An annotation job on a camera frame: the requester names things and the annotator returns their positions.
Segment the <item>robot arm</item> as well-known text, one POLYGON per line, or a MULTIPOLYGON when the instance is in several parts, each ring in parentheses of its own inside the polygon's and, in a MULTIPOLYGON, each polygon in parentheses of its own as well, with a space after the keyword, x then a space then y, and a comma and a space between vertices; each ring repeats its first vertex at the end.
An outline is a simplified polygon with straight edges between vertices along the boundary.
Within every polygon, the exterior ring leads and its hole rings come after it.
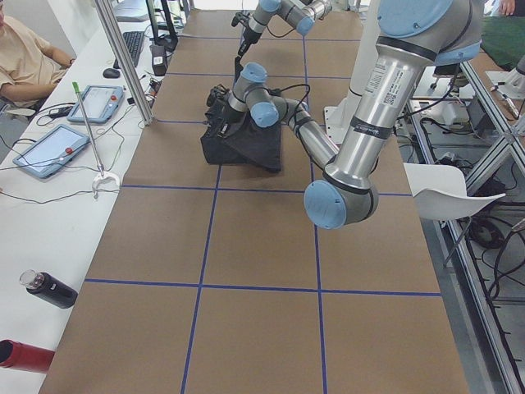
POLYGON ((279 16, 290 28, 305 36, 314 26, 315 21, 323 19, 332 11, 332 2, 325 0, 290 1, 261 0, 252 13, 235 13, 231 25, 244 27, 243 39, 238 50, 242 58, 249 48, 256 44, 272 17, 279 16))
POLYGON ((325 229, 361 222, 378 205, 369 179, 373 166, 425 68, 456 66, 478 54, 483 9, 481 1, 373 4, 367 24, 378 31, 378 57, 342 144, 328 137, 302 102, 271 92, 267 72, 256 62, 242 68, 231 89, 214 88, 208 104, 221 109, 224 126, 245 116, 262 128, 287 124, 322 169, 322 178, 304 192, 309 219, 325 229))

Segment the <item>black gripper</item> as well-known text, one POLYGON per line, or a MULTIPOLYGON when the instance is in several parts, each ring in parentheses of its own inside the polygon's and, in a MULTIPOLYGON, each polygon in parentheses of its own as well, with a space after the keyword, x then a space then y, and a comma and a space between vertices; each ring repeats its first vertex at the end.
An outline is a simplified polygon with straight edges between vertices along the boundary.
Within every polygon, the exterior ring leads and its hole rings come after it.
POLYGON ((219 84, 210 89, 205 112, 206 124, 213 129, 222 130, 242 120, 242 112, 235 110, 228 103, 230 90, 219 84))
POLYGON ((231 25, 233 27, 237 25, 244 27, 242 41, 238 50, 238 56, 243 57, 248 52, 250 46, 256 44, 261 37, 261 25, 251 14, 244 14, 240 11, 235 13, 231 25))

